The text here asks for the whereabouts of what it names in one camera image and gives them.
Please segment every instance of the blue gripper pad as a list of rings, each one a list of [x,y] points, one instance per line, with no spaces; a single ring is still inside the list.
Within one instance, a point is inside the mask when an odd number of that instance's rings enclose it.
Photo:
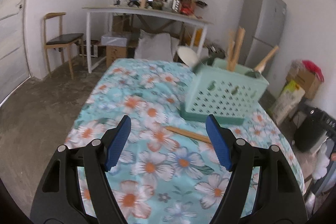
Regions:
[[[116,130],[118,131],[116,132],[113,141],[106,150],[106,170],[111,170],[113,166],[117,165],[120,154],[124,149],[129,134],[131,133],[131,125],[131,118],[124,116],[116,127]]]
[[[217,123],[213,115],[209,115],[205,121],[205,128],[208,136],[211,140],[219,163],[226,168],[226,170],[231,170],[232,161],[230,148],[225,142],[221,135],[221,127]]]

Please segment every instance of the dark green basket base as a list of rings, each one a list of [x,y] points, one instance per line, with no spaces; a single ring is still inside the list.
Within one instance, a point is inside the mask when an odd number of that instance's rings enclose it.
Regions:
[[[180,115],[183,119],[187,121],[196,121],[196,122],[205,122],[206,118],[208,117],[208,115],[204,114],[186,112],[184,103],[181,103]],[[235,126],[242,125],[245,120],[244,118],[221,117],[216,115],[214,115],[214,117],[216,118],[219,124],[233,124]]]

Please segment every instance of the chair backrest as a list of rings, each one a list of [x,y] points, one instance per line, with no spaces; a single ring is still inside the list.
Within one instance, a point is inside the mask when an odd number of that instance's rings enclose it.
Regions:
[[[67,13],[49,13],[46,14],[43,17],[43,41],[44,44],[47,43],[47,26],[46,26],[46,21],[47,19],[54,18],[54,17],[59,17],[59,35],[63,34],[63,16],[65,16]]]

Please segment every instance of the basket hole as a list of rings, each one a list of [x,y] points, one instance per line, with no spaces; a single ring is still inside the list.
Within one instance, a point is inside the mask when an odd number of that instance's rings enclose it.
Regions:
[[[216,81],[212,81],[211,83],[210,83],[210,85],[207,87],[207,90],[208,91],[213,91],[216,87],[215,87],[215,83],[216,83]]]
[[[239,86],[236,86],[233,90],[231,90],[232,95],[236,95],[238,92]]]

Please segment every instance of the white box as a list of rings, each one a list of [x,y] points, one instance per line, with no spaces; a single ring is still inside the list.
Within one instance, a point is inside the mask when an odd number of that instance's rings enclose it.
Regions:
[[[127,47],[128,42],[131,40],[131,35],[131,32],[109,32],[101,36],[101,45]]]

